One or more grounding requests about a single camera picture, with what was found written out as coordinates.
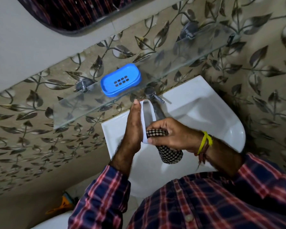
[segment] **soap dish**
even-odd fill
[[[146,128],[153,122],[156,121],[156,115],[154,112],[154,107],[149,100],[140,101],[141,104],[141,122],[143,128],[143,143],[148,144]]]
[[[105,75],[100,83],[104,94],[115,97],[130,87],[137,86],[141,82],[141,73],[136,65],[129,63],[120,69]]]

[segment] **glass shelf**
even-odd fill
[[[142,81],[137,86],[125,90],[118,96],[107,97],[101,89],[100,82],[96,82],[88,87],[86,93],[83,91],[74,92],[54,104],[54,129],[63,127],[92,111],[101,111],[110,102],[145,88],[149,83],[180,67],[192,64],[212,51],[226,46],[231,39],[230,36],[234,35],[231,29],[217,23],[207,25],[199,30],[196,29],[195,33],[192,33],[191,30],[191,27],[184,27],[180,36],[183,37],[184,34],[187,34],[191,35],[192,38],[185,37],[177,41],[172,48],[150,54],[150,56],[135,63],[142,77]]]

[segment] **sink basin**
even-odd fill
[[[187,81],[160,97],[164,114],[184,125],[207,131],[224,140],[236,151],[241,152],[245,145],[245,130],[234,112],[201,77]],[[127,116],[124,112],[102,123],[108,151],[112,158],[125,133]],[[215,171],[208,162],[198,167],[198,158],[183,151],[183,158],[176,164],[162,162],[158,150],[153,145],[141,143],[141,150],[133,158],[129,181],[130,194],[145,198],[167,182],[185,175]]]

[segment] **white soap dish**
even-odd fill
[[[156,121],[156,115],[154,107],[149,100],[140,101],[141,104],[141,122],[143,128],[143,143],[148,144],[146,136],[146,128],[153,122]]]

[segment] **shirt placket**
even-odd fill
[[[178,182],[178,179],[173,180],[173,183],[174,183],[174,188],[175,188],[177,199],[179,202],[179,207],[180,207],[181,213],[183,215],[186,228],[198,229],[198,226],[197,226],[197,223],[195,221],[193,212],[191,211],[191,208],[190,208],[189,204],[187,203],[186,196],[185,196],[184,191]]]

